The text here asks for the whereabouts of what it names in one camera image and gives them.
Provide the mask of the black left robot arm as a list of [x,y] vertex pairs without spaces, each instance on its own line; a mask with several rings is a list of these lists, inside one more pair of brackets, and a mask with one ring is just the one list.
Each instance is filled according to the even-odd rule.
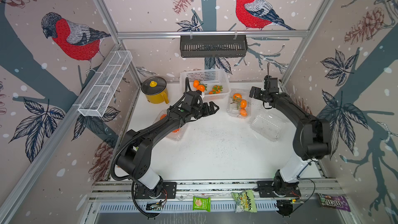
[[191,90],[189,80],[186,79],[182,97],[167,109],[164,118],[138,132],[129,130],[110,163],[112,179],[129,179],[132,181],[132,191],[135,186],[143,186],[151,197],[160,196],[164,191],[163,178],[150,167],[152,150],[173,131],[187,123],[214,115],[219,110],[213,101],[204,102],[203,95],[201,90]]

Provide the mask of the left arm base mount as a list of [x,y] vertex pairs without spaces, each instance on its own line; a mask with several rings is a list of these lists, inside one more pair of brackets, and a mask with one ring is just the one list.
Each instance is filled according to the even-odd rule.
[[143,184],[134,184],[132,196],[134,199],[175,199],[177,183],[171,181],[162,181],[153,188],[149,189]]

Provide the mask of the clear clamshell three oranges branch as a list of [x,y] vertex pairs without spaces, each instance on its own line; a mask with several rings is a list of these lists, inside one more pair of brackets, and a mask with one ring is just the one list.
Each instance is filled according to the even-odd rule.
[[227,113],[231,117],[240,119],[248,119],[251,116],[251,98],[249,97],[249,90],[231,90]]

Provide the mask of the clear clamshell four oranges branch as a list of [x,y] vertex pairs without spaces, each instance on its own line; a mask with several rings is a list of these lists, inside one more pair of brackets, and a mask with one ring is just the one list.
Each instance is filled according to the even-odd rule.
[[278,142],[288,128],[288,122],[270,110],[256,112],[251,117],[249,125],[253,131],[271,142]]

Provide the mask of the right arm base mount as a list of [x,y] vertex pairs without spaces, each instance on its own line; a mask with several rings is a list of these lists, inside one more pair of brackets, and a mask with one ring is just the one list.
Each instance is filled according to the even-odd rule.
[[273,180],[257,181],[256,192],[260,198],[300,198],[301,192],[298,183],[285,183]]

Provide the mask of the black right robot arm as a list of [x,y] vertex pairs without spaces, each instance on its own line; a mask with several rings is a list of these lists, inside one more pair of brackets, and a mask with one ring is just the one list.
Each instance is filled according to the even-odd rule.
[[278,79],[265,76],[264,88],[252,87],[249,97],[269,105],[284,114],[296,127],[292,141],[293,155],[287,164],[277,170],[273,191],[283,196],[299,184],[301,173],[315,160],[331,154],[332,131],[330,122],[307,113],[286,93],[280,93]]

